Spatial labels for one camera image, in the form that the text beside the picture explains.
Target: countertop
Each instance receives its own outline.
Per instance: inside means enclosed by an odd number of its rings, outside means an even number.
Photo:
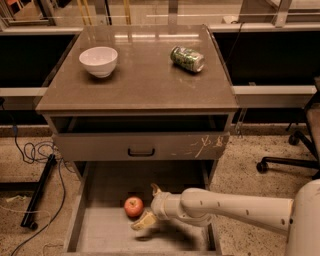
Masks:
[[[200,73],[174,65],[174,46],[205,56]],[[88,48],[108,46],[118,51],[118,63],[107,78],[85,71],[79,55]],[[218,52],[204,25],[174,27],[85,27],[36,110],[112,114],[153,112],[234,112],[238,108]]]

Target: red apple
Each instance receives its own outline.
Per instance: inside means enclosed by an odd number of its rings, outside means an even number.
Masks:
[[[124,203],[124,210],[129,217],[139,217],[143,212],[143,202],[137,196],[129,197]]]

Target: office chair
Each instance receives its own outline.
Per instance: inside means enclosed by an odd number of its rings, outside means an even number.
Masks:
[[[317,169],[318,172],[312,176],[312,179],[320,178],[320,76],[315,78],[315,86],[317,91],[304,108],[306,124],[311,139],[309,140],[302,132],[296,131],[289,137],[289,144],[297,145],[301,140],[316,160],[263,157],[261,162],[257,164],[259,173],[268,171],[268,163],[277,163]]]

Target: speckled floor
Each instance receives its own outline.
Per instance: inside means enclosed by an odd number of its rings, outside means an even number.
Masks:
[[[295,157],[312,159],[303,145],[290,146],[285,126],[244,126],[243,137],[232,135],[227,149],[220,159],[211,183],[215,192],[294,198],[297,191],[311,180],[315,170],[297,167],[272,165],[267,174],[259,174],[256,164],[263,156]],[[2,129],[0,138],[0,182],[36,181],[44,167],[44,163],[27,164],[22,161],[21,153],[10,137],[10,130]],[[46,127],[38,129],[22,129],[18,144],[23,146],[32,142],[37,144],[51,141],[50,131]],[[40,152],[50,154],[49,146],[40,148]],[[56,158],[61,156],[54,151]],[[39,204],[36,222],[40,230],[49,222],[49,216],[54,216],[58,210],[63,190],[59,178],[58,164],[46,184],[45,192]],[[30,201],[30,193],[1,192],[0,193],[0,255],[60,255],[62,244],[68,229],[73,202],[79,189],[77,176],[72,169],[61,165],[66,198],[61,212],[50,226],[29,242],[23,244],[15,254],[12,254],[21,243],[31,238],[37,231],[20,227],[23,213]],[[26,198],[15,198],[17,195]],[[219,235],[223,255],[283,255],[286,237],[271,231],[253,227],[227,217],[215,216],[215,227]]]

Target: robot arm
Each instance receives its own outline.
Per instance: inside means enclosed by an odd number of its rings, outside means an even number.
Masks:
[[[151,186],[152,211],[146,211],[132,224],[134,230],[172,218],[206,226],[211,223],[212,214],[217,214],[288,235],[288,256],[320,253],[320,180],[306,184],[295,200],[220,194],[197,188],[171,194],[162,192],[156,184]]]

